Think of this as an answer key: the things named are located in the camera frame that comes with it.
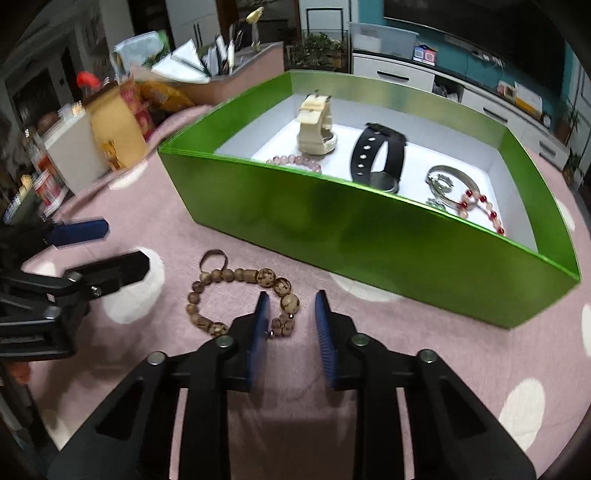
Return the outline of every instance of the silver bangle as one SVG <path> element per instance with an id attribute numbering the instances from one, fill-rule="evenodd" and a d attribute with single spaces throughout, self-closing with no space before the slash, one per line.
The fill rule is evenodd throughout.
<path id="1" fill-rule="evenodd" d="M 445 187 L 442 186 L 438 176 L 434 175 L 434 173 L 438 172 L 438 171 L 447 173 L 447 174 L 452 175 L 453 177 L 457 178 L 463 184 L 465 184 L 469 190 L 474 192 L 474 195 L 476 197 L 478 197 L 479 192 L 480 192 L 478 185 L 476 185 L 476 182 L 474 180 L 472 180 L 464 172 L 462 172 L 461 170 L 458 170 L 457 168 L 448 167 L 446 165 L 435 165 L 434 167 L 429 169 L 429 171 L 427 172 L 427 178 L 425 179 L 425 181 L 429 185 L 429 188 L 431 188 L 431 191 L 433 192 L 435 197 L 439 198 L 448 207 L 451 207 L 455 210 L 460 210 L 460 208 L 462 207 L 462 204 L 460 202 L 456 202 L 455 200 L 449 198 L 446 195 L 446 192 L 449 192 L 450 189 L 447 188 L 447 186 L 445 186 Z M 475 206 L 476 206 L 476 203 L 470 202 L 467 204 L 467 209 L 471 209 Z"/>

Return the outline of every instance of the drawer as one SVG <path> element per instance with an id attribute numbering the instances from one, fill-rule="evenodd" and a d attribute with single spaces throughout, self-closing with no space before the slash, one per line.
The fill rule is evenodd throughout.
<path id="1" fill-rule="evenodd" d="M 484 113 L 500 124 L 507 126 L 516 138 L 521 138 L 528 126 L 528 122 L 516 113 L 468 89 L 464 90 L 462 105 L 478 110 L 480 113 Z"/>
<path id="2" fill-rule="evenodd" d="M 353 56 L 353 75 L 399 83 L 429 93 L 433 91 L 435 81 L 434 73 L 387 60 L 356 56 Z"/>
<path id="3" fill-rule="evenodd" d="M 532 125 L 525 129 L 521 143 L 560 170 L 564 168 L 569 158 L 569 153 L 564 145 L 544 135 Z"/>

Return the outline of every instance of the desk organizer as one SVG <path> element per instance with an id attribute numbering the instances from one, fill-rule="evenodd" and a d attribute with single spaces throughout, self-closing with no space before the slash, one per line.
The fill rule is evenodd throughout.
<path id="1" fill-rule="evenodd" d="M 298 107 L 331 95 L 335 151 L 322 173 L 266 160 L 297 153 Z M 406 135 L 397 195 L 351 181 L 366 122 Z M 580 281 L 569 233 L 542 176 L 503 125 L 445 98 L 348 74 L 291 71 L 218 105 L 160 147 L 193 219 L 384 290 L 512 328 Z M 383 167 L 385 152 L 376 157 Z M 425 205 L 435 164 L 468 173 L 502 218 Z"/>

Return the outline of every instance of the watch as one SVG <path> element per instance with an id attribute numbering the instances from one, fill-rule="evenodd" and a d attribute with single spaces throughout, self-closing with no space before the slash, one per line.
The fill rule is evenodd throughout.
<path id="1" fill-rule="evenodd" d="M 383 192 L 396 193 L 400 185 L 404 165 L 406 137 L 381 124 L 365 124 L 351 156 L 351 178 L 356 183 L 368 185 Z M 388 144 L 386 164 L 382 171 L 371 171 L 379 148 Z"/>

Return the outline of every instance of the metal bolt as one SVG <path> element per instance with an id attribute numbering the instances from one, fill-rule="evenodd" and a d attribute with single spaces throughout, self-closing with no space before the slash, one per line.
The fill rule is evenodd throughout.
<path id="1" fill-rule="evenodd" d="M 146 360 L 150 365 L 159 365 L 166 360 L 166 353 L 152 352 Z"/>
<path id="2" fill-rule="evenodd" d="M 351 341 L 353 342 L 353 345 L 366 346 L 369 343 L 369 337 L 364 333 L 356 333 L 351 337 Z"/>
<path id="3" fill-rule="evenodd" d="M 82 274 L 78 273 L 78 272 L 70 272 L 68 274 L 68 280 L 70 280 L 74 283 L 77 281 L 80 281 L 81 278 L 82 278 Z"/>
<path id="4" fill-rule="evenodd" d="M 228 348 L 232 346 L 234 339 L 229 335 L 222 335 L 216 338 L 216 345 L 220 348 Z"/>
<path id="5" fill-rule="evenodd" d="M 421 358 L 421 360 L 426 364 L 432 364 L 435 360 L 437 360 L 437 354 L 433 350 L 429 350 L 428 348 L 425 350 L 421 350 L 421 352 L 418 355 Z"/>
<path id="6" fill-rule="evenodd" d="M 61 314 L 61 308 L 56 307 L 55 305 L 47 307 L 45 309 L 45 311 L 43 312 L 43 316 L 47 320 L 55 320 L 56 318 L 58 318 L 60 316 L 60 314 Z"/>

